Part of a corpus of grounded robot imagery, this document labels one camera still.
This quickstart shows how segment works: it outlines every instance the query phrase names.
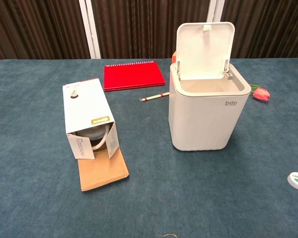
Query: brown cardboard flap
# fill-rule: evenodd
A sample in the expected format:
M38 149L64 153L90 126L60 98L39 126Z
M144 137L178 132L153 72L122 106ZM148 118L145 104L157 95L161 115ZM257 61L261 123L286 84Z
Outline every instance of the brown cardboard flap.
M80 188L91 190L105 184L126 178L129 173L120 147L111 159L105 149L95 152L95 159L77 159Z

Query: red notebook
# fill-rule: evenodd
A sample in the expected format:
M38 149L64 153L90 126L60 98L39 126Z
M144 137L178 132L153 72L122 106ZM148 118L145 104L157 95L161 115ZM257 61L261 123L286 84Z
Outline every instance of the red notebook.
M164 84L164 78L158 64L154 61L105 66L105 91L161 86Z

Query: trash bin lid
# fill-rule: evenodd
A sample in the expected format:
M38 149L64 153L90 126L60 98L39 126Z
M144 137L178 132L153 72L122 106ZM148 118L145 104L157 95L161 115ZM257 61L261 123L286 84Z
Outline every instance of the trash bin lid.
M180 25L176 67L179 66L181 80L223 78L223 72L228 71L234 32L230 22Z

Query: brown curtain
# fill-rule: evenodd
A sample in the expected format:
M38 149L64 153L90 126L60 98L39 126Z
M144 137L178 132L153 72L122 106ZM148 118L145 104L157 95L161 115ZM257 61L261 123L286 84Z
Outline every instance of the brown curtain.
M298 57L298 0L226 0L235 25L232 58Z
M0 59L90 58L78 0L0 0Z
M92 0L102 58L170 58L184 22L205 22L209 0Z

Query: white trash bin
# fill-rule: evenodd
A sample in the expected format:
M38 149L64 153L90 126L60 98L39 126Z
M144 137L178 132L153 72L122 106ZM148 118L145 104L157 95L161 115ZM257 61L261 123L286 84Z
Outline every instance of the white trash bin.
M176 62L170 67L169 125L173 145L184 151L223 149L251 87L229 63L230 22L179 26Z

